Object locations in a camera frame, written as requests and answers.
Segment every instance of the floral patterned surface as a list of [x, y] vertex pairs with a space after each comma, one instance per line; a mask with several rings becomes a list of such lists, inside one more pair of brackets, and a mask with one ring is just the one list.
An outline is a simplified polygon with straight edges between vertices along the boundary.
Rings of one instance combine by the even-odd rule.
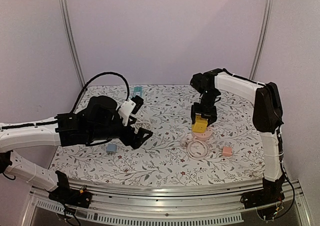
[[[71, 178], [96, 182], [143, 186], [206, 185], [243, 181], [262, 177], [263, 147], [253, 127], [253, 107], [249, 101], [221, 91], [216, 103], [218, 120], [213, 124], [209, 154], [203, 160], [189, 158], [181, 139], [191, 130], [191, 104], [199, 94], [187, 85], [144, 85], [144, 105], [135, 117], [148, 118], [154, 132], [137, 150], [119, 140], [114, 155], [107, 155], [106, 146], [84, 145], [59, 147], [50, 168]], [[78, 110], [91, 96], [108, 95], [123, 102], [124, 86], [90, 87]], [[222, 156], [223, 146], [232, 148], [232, 156]]]

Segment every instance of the pink cube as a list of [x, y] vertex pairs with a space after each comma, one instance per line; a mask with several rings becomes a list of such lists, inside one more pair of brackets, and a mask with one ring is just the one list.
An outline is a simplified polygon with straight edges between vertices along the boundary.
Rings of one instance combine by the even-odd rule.
[[226, 157], [230, 157], [232, 155], [232, 148], [231, 147], [223, 147], [222, 155]]

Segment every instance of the metal track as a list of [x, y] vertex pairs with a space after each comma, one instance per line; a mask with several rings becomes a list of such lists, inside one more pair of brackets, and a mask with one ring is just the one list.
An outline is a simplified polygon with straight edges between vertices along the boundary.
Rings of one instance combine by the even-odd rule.
[[251, 68], [250, 75], [249, 75], [250, 80], [254, 80], [256, 73], [257, 73], [260, 57], [262, 54], [262, 50], [264, 47], [265, 38], [266, 38], [266, 34], [267, 34], [267, 29], [268, 29], [268, 24], [269, 24], [271, 9], [272, 9], [272, 2], [273, 2], [273, 0], [265, 0], [263, 22], [262, 22], [261, 31], [260, 31], [259, 42], [258, 42], [258, 45], [256, 48], [252, 68]]
[[69, 48], [70, 48], [70, 53], [71, 57], [73, 60], [73, 65], [74, 69], [76, 72], [76, 75], [78, 77], [79, 83], [81, 87], [85, 85], [85, 78], [80, 66], [80, 61], [76, 49], [76, 44], [74, 41], [74, 36], [72, 34], [72, 29], [71, 29], [71, 24], [70, 24], [70, 19], [69, 19], [69, 13], [68, 13], [68, 6], [67, 6], [67, 0], [59, 0], [60, 3], [60, 8], [61, 8], [61, 14], [63, 18], [63, 24], [65, 28], [65, 33], [66, 33], [66, 38], [68, 40]]
[[262, 187], [261, 181], [261, 179], [256, 179], [242, 182], [219, 183], [214, 185], [168, 187], [133, 186], [112, 183], [107, 184], [75, 179], [70, 179], [69, 183], [73, 188], [80, 188], [83, 184], [86, 184], [89, 190], [116, 194], [142, 196], [199, 196], [207, 194], [229, 193], [242, 190], [254, 190]]
[[[298, 181], [294, 181], [293, 185], [298, 198], [303, 194], [302, 189]], [[226, 189], [216, 188], [213, 185], [205, 188], [205, 190], [199, 190], [198, 187], [194, 187], [193, 190], [187, 189], [187, 192], [183, 192], [183, 189], [172, 190], [172, 188], [167, 188], [163, 189], [164, 192], [161, 193], [148, 191], [141, 193], [140, 190], [137, 190], [137, 193], [134, 193], [134, 189], [131, 192], [125, 192], [109, 190], [108, 187], [101, 188], [89, 185], [88, 190], [93, 193], [90, 208], [78, 208], [77, 210], [85, 215], [100, 213], [113, 217], [123, 217], [125, 215], [129, 218], [148, 220], [199, 219], [252, 210], [245, 209], [243, 204], [240, 203], [241, 195], [253, 189], [250, 185], [243, 185], [241, 188], [235, 185]], [[283, 184], [283, 191], [285, 201], [291, 200], [293, 192], [288, 183]], [[33, 188], [31, 194], [36, 198], [50, 201], [48, 200], [48, 193], [44, 190]]]
[[[63, 214], [64, 207], [57, 203], [45, 199], [38, 199], [36, 205], [40, 208]], [[224, 216], [200, 218], [193, 220], [191, 219], [152, 219], [152, 218], [136, 218], [136, 217], [127, 217], [127, 216], [114, 216], [105, 214], [102, 212], [91, 212], [91, 211], [82, 211], [81, 213], [77, 212], [78, 218], [105, 223], [108, 225], [141, 225], [141, 226], [204, 226], [204, 225], [229, 225], [237, 222], [243, 222], [241, 213], [234, 213]]]

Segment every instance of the light blue cube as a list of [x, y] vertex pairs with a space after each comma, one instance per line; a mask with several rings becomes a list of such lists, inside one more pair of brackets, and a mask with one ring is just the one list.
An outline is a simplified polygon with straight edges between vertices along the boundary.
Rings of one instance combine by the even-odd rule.
[[106, 146], [106, 153], [108, 155], [113, 155], [117, 152], [117, 145], [115, 145], [114, 143], [109, 143], [107, 146]]

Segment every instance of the black cable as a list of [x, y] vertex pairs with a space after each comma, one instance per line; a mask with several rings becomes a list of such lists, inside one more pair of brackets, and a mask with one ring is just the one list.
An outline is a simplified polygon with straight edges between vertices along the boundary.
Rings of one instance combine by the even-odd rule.
[[86, 144], [86, 146], [98, 146], [98, 145], [101, 145], [101, 144], [105, 144], [105, 143], [107, 143], [107, 142], [110, 142], [111, 141], [111, 139], [108, 139], [108, 140], [106, 140], [106, 141], [103, 141], [103, 142], [97, 142], [97, 143], [93, 143], [93, 144]]
[[79, 93], [79, 95], [78, 95], [78, 97], [77, 97], [77, 99], [76, 99], [76, 101], [75, 101], [75, 103], [74, 103], [74, 105], [73, 105], [73, 108], [71, 109], [70, 113], [75, 112], [75, 110], [76, 110], [76, 108], [77, 108], [77, 105], [78, 105], [78, 102], [79, 102], [79, 100], [81, 99], [81, 96], [82, 96], [82, 94], [84, 93], [84, 91], [87, 89], [88, 85], [89, 85], [92, 81], [94, 81], [95, 79], [97, 79], [98, 77], [101, 77], [101, 76], [104, 76], [104, 75], [114, 75], [114, 76], [120, 77], [120, 78], [124, 81], [125, 86], [126, 86], [126, 100], [129, 99], [129, 95], [130, 95], [129, 84], [128, 84], [127, 80], [124, 78], [124, 76], [121, 75], [121, 74], [119, 74], [119, 73], [116, 73], [116, 72], [102, 72], [102, 73], [99, 73], [99, 74], [95, 75], [94, 77], [92, 77], [92, 78], [82, 87], [82, 89], [81, 89], [81, 91], [80, 91], [80, 93]]
[[15, 181], [15, 179], [16, 179], [16, 176], [13, 176], [13, 178], [11, 178], [11, 177], [8, 177], [7, 175], [5, 175], [4, 172], [2, 174], [5, 176], [5, 178], [7, 178], [7, 179], [9, 179], [11, 181]]
[[6, 130], [6, 129], [17, 129], [17, 128], [22, 128], [22, 127], [37, 127], [37, 126], [44, 126], [44, 125], [51, 125], [57, 123], [58, 120], [54, 121], [49, 121], [49, 122], [37, 122], [36, 124], [34, 123], [25, 123], [25, 124], [19, 124], [19, 125], [11, 125], [11, 126], [4, 126], [1, 129]]
[[282, 121], [282, 119], [276, 114], [276, 112], [274, 112], [275, 116], [277, 117], [277, 119], [279, 120], [280, 122], [280, 125], [283, 125], [284, 122]]
[[294, 203], [295, 203], [295, 197], [296, 197], [296, 194], [295, 194], [295, 191], [294, 191], [294, 186], [293, 186], [292, 183], [290, 182], [290, 179], [289, 179], [289, 177], [288, 177], [288, 175], [287, 175], [287, 171], [286, 171], [285, 167], [283, 166], [282, 163], [280, 164], [280, 166], [281, 166], [281, 170], [282, 170], [282, 172], [283, 172], [283, 174], [284, 174], [285, 179], [287, 180], [287, 182], [289, 183], [289, 185], [290, 185], [291, 188], [292, 188], [293, 198], [292, 198], [292, 202], [291, 202], [291, 204], [290, 204], [290, 207], [289, 207], [283, 214], [281, 214], [280, 216], [276, 216], [275, 219], [280, 218], [280, 217], [284, 216], [287, 212], [289, 212], [289, 210], [292, 208], [292, 206], [293, 206]]
[[[282, 200], [280, 200], [279, 199], [279, 201], [280, 201], [280, 204], [279, 204], [279, 206], [277, 206], [277, 203], [275, 204], [278, 208], [280, 208], [281, 206], [285, 206], [285, 204], [284, 204], [284, 202], [282, 201]], [[276, 218], [276, 216], [274, 216], [274, 214], [275, 213], [278, 213], [278, 211], [276, 211], [276, 212], [274, 212], [274, 213], [271, 213], [271, 214], [269, 214], [268, 216], [266, 216], [265, 218], [266, 218], [266, 220], [265, 221], [272, 221], [273, 220], [273, 218]]]
[[[64, 207], [63, 213], [64, 213], [64, 219], [65, 219], [65, 221], [66, 221], [68, 224], [70, 224], [71, 226], [81, 226], [81, 222], [80, 222], [79, 219], [76, 217], [76, 214], [75, 214], [73, 211], [71, 211], [65, 204], [63, 204], [63, 207]], [[69, 219], [67, 219], [67, 211], [68, 211], [69, 213], [71, 213], [71, 215], [75, 218], [75, 220], [76, 220], [76, 222], [77, 222], [78, 224], [73, 224], [73, 223], [69, 222]]]

